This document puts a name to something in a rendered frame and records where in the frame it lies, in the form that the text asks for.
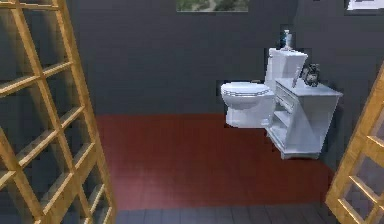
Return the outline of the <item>white toilet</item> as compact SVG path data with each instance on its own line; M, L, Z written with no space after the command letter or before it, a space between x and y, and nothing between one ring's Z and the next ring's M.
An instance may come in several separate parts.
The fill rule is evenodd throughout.
M226 123L236 128L266 128L275 110L276 79L300 73L308 55L296 50L270 48L263 83L233 81L221 85L227 106Z

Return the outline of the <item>dark ornate small object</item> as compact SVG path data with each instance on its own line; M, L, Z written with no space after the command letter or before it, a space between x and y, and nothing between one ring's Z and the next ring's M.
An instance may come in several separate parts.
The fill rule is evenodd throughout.
M320 76L319 64L308 64L303 68L302 79L307 86L317 87Z

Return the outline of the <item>pale spray bottle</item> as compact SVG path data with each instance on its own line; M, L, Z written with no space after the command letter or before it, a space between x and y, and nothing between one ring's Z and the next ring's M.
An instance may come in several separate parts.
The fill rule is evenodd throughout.
M284 41L285 41L285 45L283 47L283 50L286 50L286 51L291 51L292 50L292 34L290 33L289 30L284 30Z

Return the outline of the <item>white side cabinet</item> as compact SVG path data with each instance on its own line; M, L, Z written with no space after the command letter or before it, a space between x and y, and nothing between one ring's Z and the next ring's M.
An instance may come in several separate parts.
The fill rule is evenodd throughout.
M282 159L318 159L341 92L319 83L316 87L292 78L278 78L275 111L267 136Z

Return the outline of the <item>framed wall picture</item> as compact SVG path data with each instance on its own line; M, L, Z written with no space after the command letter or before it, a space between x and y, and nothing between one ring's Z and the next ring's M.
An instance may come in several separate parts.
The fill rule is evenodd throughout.
M348 0L347 9L349 11L384 9L384 0Z

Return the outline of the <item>wooden glazed room door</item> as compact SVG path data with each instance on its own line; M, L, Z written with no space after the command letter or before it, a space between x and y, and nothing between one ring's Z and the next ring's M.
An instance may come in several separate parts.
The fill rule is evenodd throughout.
M364 159L384 169L384 137L378 136L384 125L384 61L366 100L345 153L339 163L325 203L341 224L379 224L384 216L384 189L376 194L359 176ZM362 217L346 200L352 186L373 204Z
M69 0L0 0L0 224L114 224Z

